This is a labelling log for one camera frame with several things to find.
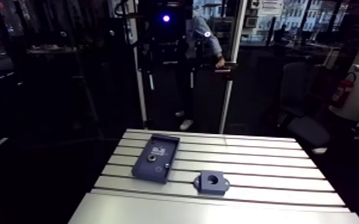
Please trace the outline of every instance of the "office chair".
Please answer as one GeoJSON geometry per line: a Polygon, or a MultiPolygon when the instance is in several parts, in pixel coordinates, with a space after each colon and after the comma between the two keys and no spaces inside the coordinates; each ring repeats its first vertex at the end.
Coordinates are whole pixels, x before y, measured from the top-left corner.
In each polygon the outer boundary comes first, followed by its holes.
{"type": "Polygon", "coordinates": [[[296,62],[283,67],[277,126],[292,132],[313,148],[330,141],[328,131],[312,117],[305,115],[306,95],[313,80],[308,64],[296,62]]]}

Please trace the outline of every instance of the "man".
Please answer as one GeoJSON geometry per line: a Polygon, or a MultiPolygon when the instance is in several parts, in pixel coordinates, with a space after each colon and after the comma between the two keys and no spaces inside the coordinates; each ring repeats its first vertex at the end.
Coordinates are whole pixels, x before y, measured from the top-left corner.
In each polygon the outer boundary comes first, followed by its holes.
{"type": "Polygon", "coordinates": [[[216,68],[224,67],[225,64],[218,39],[213,35],[205,19],[197,11],[193,11],[192,19],[186,20],[186,29],[188,50],[179,59],[175,72],[178,92],[182,99],[182,110],[175,113],[175,116],[184,118],[179,127],[181,130],[188,130],[193,124],[193,90],[191,88],[190,73],[195,72],[192,69],[196,69],[196,42],[202,41],[210,46],[211,54],[217,58],[216,68]]]}

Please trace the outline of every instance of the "red fire extinguisher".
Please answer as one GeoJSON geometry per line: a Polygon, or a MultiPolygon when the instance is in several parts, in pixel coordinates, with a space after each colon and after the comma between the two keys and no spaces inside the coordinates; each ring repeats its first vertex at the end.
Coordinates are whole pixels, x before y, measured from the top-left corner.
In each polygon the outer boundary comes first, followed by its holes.
{"type": "Polygon", "coordinates": [[[346,79],[338,84],[337,90],[335,91],[332,97],[332,103],[331,103],[332,106],[337,108],[341,108],[343,106],[343,104],[345,103],[346,99],[349,96],[349,93],[354,88],[355,81],[356,81],[356,74],[353,72],[348,73],[346,79]]]}

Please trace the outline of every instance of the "rectangular blue part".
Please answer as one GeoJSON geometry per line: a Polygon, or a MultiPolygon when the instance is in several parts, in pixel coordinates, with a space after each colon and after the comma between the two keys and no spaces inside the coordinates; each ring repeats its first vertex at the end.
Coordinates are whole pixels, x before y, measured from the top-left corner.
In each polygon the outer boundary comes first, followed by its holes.
{"type": "Polygon", "coordinates": [[[138,179],[167,183],[179,138],[152,135],[132,168],[132,175],[138,179]]]}

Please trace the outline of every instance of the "slotted aluminum tabletop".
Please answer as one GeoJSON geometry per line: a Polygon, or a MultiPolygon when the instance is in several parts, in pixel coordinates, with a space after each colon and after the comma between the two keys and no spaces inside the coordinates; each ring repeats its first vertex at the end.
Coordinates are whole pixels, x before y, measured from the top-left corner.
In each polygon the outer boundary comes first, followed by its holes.
{"type": "Polygon", "coordinates": [[[294,139],[128,129],[70,223],[90,221],[359,223],[359,218],[294,139]],[[154,133],[180,138],[165,185],[131,175],[154,133]],[[198,194],[192,181],[201,170],[224,172],[231,183],[224,196],[198,194]]]}

